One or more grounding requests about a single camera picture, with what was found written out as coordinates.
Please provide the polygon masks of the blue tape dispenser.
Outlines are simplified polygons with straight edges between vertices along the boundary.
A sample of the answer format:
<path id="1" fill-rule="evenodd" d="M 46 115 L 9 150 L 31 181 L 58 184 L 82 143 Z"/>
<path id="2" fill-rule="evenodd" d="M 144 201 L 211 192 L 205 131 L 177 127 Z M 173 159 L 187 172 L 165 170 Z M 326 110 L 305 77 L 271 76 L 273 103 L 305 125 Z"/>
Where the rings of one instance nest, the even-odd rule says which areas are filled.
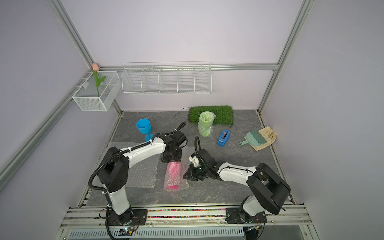
<path id="1" fill-rule="evenodd" d="M 217 145 L 221 146 L 221 147 L 224 147 L 225 144 L 227 143 L 227 141 L 229 140 L 230 138 L 230 135 L 231 135 L 231 132 L 228 131 L 228 130 L 223 130 L 218 141 L 217 141 Z"/>

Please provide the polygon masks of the pink plastic wine glass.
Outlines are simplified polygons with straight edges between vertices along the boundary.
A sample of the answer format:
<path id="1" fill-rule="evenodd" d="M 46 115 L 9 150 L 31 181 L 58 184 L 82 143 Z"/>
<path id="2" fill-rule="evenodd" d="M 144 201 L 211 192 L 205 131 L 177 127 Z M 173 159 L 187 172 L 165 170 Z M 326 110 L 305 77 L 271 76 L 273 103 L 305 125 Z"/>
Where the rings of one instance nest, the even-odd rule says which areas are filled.
<path id="1" fill-rule="evenodd" d="M 182 164 L 181 162 L 170 162 L 168 163 L 165 181 L 164 181 L 164 189 L 165 190 L 177 190 L 181 185 L 181 170 Z"/>

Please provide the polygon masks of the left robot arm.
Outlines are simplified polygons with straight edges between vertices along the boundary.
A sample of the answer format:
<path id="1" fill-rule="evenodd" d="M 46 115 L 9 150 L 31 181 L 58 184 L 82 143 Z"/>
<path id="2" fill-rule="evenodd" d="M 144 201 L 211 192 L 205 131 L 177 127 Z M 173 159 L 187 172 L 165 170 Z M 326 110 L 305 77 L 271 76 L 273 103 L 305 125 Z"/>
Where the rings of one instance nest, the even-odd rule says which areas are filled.
<path id="1" fill-rule="evenodd" d="M 160 155 L 161 162 L 176 164 L 181 167 L 182 148 L 188 139 L 181 129 L 186 125 L 182 122 L 169 133 L 157 133 L 148 141 L 126 149 L 109 148 L 91 174 L 88 187 L 101 191 L 107 199 L 106 226 L 141 225 L 145 223 L 146 214 L 139 217 L 132 210 L 126 194 L 129 169 L 135 164 L 152 156 Z"/>

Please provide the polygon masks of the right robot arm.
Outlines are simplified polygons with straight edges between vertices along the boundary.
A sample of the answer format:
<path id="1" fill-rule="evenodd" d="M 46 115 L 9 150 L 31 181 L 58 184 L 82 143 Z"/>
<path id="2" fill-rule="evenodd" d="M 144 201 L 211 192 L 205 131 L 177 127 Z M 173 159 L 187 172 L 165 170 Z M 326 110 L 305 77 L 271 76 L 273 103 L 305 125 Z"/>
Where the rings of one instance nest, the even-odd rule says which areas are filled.
<path id="1" fill-rule="evenodd" d="M 277 215 L 285 210 L 283 205 L 291 188 L 268 165 L 242 167 L 224 161 L 216 161 L 207 150 L 201 148 L 199 137 L 194 140 L 195 152 L 183 178 L 188 181 L 203 181 L 206 178 L 222 182 L 234 182 L 250 188 L 252 196 L 246 197 L 238 208 L 227 208 L 225 221 L 228 224 L 263 224 L 265 213 Z"/>

